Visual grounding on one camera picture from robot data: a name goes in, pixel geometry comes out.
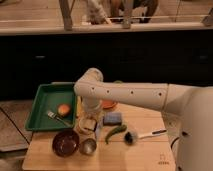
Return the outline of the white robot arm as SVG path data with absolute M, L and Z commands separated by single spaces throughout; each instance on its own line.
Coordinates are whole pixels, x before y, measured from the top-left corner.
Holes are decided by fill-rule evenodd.
M 110 83 L 100 70 L 90 68 L 75 82 L 74 91 L 88 111 L 111 100 L 180 116 L 176 171 L 213 171 L 213 86 Z

